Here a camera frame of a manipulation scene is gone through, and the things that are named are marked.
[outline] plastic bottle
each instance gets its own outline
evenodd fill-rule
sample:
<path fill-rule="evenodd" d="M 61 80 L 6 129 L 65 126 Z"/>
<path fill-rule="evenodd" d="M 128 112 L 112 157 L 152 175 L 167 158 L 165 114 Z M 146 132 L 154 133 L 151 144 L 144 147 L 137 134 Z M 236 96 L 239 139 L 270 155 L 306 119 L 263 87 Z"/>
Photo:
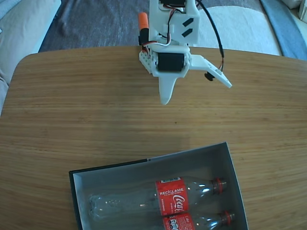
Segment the plastic bottle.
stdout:
<path fill-rule="evenodd" d="M 183 213 L 171 217 L 164 217 L 156 226 L 149 226 L 149 230 L 213 230 L 229 226 L 235 215 L 225 211 L 223 214 L 189 214 Z"/>
<path fill-rule="evenodd" d="M 153 213 L 173 215 L 188 211 L 201 200 L 222 193 L 226 182 L 203 180 L 196 177 L 177 177 L 141 184 L 139 187 L 123 187 L 89 197 L 90 215 L 102 220 L 117 215 Z"/>

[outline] cardboard box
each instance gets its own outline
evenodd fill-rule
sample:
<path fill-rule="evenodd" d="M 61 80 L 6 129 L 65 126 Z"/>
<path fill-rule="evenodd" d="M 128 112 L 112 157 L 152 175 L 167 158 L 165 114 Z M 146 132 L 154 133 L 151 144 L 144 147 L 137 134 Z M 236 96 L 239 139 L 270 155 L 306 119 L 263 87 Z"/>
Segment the cardboard box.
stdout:
<path fill-rule="evenodd" d="M 94 221 L 89 215 L 90 195 L 102 193 L 107 189 L 139 187 L 145 182 L 154 183 L 157 180 L 181 176 L 202 179 L 224 178 L 227 181 L 226 191 L 203 202 L 197 212 L 216 214 L 231 210 L 236 219 L 231 226 L 223 229 L 248 229 L 239 184 L 226 142 L 140 161 L 70 171 L 69 175 L 79 230 L 121 229 L 121 224 L 125 226 L 124 229 L 129 229 L 126 222 L 131 219 L 126 219 L 125 215 L 114 217 L 115 221 L 112 224 Z M 159 216 L 136 217 L 137 221 L 133 220 L 133 222 L 138 225 L 143 221 L 148 224 L 146 229 L 150 229 L 151 219 L 160 218 Z"/>

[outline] bottle neck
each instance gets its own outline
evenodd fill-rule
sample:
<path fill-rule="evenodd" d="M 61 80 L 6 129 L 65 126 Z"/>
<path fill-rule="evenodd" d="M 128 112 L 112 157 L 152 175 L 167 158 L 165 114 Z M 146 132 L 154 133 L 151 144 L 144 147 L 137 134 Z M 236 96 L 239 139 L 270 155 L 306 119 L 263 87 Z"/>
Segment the bottle neck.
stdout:
<path fill-rule="evenodd" d="M 221 194 L 226 189 L 226 181 L 221 179 L 216 179 L 212 182 L 213 194 Z"/>
<path fill-rule="evenodd" d="M 222 226 L 229 226 L 235 219 L 235 215 L 233 213 L 228 213 L 225 211 L 225 213 L 221 214 L 221 222 Z"/>

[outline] orange cylinder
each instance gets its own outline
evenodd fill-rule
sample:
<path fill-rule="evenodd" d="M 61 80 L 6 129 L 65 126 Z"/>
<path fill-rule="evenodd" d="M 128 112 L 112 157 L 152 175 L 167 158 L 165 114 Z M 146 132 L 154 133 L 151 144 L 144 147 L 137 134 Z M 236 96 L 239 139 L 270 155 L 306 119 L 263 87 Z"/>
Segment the orange cylinder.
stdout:
<path fill-rule="evenodd" d="M 145 12 L 139 13 L 139 29 L 149 29 L 148 16 Z"/>

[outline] black cable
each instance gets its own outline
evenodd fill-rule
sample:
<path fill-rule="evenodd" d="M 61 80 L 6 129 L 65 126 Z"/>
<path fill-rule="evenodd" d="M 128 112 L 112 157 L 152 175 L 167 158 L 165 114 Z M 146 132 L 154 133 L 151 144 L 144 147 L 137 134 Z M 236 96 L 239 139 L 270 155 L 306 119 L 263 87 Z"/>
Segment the black cable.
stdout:
<path fill-rule="evenodd" d="M 169 16 L 168 22 L 167 22 L 167 42 L 168 42 L 168 40 L 169 40 L 169 27 L 170 27 L 169 23 L 171 22 L 171 19 L 172 19 L 174 13 L 175 13 L 175 12 L 183 13 L 181 10 L 176 9 L 176 8 L 173 8 L 172 10 L 174 10 L 174 11 L 173 11 L 173 13 Z"/>
<path fill-rule="evenodd" d="M 201 1 L 202 1 L 202 0 L 201 0 Z M 199 4 L 199 3 L 197 3 L 197 4 L 196 4 L 196 7 L 199 7 L 199 5 L 200 5 L 200 4 Z"/>
<path fill-rule="evenodd" d="M 196 2 L 202 7 L 202 9 L 205 11 L 211 25 L 212 25 L 212 28 L 215 32 L 215 35 L 216 35 L 216 38 L 217 38 L 217 42 L 219 44 L 219 49 L 220 49 L 220 53 L 222 55 L 222 63 L 224 64 L 224 50 L 223 50 L 223 46 L 222 46 L 222 42 L 221 42 L 221 39 L 220 39 L 220 35 L 219 35 L 219 32 L 217 31 L 216 29 L 216 26 L 215 26 L 215 23 L 209 13 L 209 11 L 206 9 L 206 7 L 203 5 L 203 3 L 201 2 L 201 0 L 196 0 Z"/>
<path fill-rule="evenodd" d="M 185 8 L 185 5 L 168 4 L 168 6 L 173 7 L 173 8 Z"/>

